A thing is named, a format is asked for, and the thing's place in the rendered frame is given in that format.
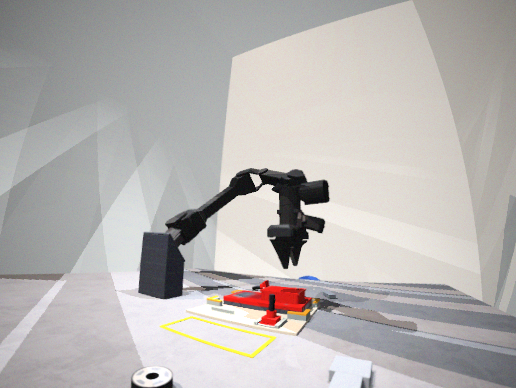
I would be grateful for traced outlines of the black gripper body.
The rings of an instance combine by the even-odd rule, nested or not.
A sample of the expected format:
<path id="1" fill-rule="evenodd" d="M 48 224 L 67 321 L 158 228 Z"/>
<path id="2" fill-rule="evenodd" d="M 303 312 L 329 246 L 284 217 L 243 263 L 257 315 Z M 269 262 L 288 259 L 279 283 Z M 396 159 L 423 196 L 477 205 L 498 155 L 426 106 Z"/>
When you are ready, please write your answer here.
<path id="1" fill-rule="evenodd" d="M 271 225 L 267 229 L 267 238 L 296 238 L 297 240 L 309 239 L 307 231 L 297 228 L 298 213 L 301 210 L 299 205 L 283 205 L 277 210 L 279 214 L 279 225 Z"/>

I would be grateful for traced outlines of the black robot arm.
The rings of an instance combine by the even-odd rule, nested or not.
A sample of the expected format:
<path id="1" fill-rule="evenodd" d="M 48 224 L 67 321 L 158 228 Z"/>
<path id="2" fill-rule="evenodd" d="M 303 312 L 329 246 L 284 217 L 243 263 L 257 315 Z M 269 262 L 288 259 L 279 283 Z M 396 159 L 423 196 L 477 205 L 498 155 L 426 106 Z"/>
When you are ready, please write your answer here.
<path id="1" fill-rule="evenodd" d="M 259 175 L 262 183 L 255 187 L 250 174 Z M 272 191 L 279 193 L 279 207 L 283 205 L 299 205 L 301 200 L 305 205 L 321 204 L 329 202 L 327 180 L 307 182 L 302 170 L 294 169 L 288 173 L 269 170 L 268 168 L 242 170 L 234 176 L 230 184 L 223 191 L 211 198 L 198 209 L 180 212 L 169 219 L 165 225 L 164 233 L 171 233 L 177 248 L 191 242 L 197 234 L 207 225 L 207 220 L 218 210 L 239 195 L 247 195 L 257 192 L 263 185 L 273 185 Z M 313 216 L 304 215 L 302 210 L 298 213 L 297 228 L 323 232 L 325 220 Z"/>

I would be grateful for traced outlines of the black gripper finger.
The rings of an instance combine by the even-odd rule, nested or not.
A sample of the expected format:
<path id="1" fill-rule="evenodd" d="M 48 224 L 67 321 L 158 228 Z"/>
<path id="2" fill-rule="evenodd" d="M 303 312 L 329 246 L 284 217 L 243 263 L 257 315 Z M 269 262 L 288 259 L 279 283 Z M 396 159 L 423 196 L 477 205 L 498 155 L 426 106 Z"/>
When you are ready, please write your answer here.
<path id="1" fill-rule="evenodd" d="M 288 269 L 291 246 L 296 240 L 296 238 L 270 239 L 283 269 Z"/>
<path id="2" fill-rule="evenodd" d="M 299 256 L 301 252 L 302 246 L 307 242 L 307 240 L 296 240 L 290 250 L 290 258 L 293 266 L 298 266 Z"/>

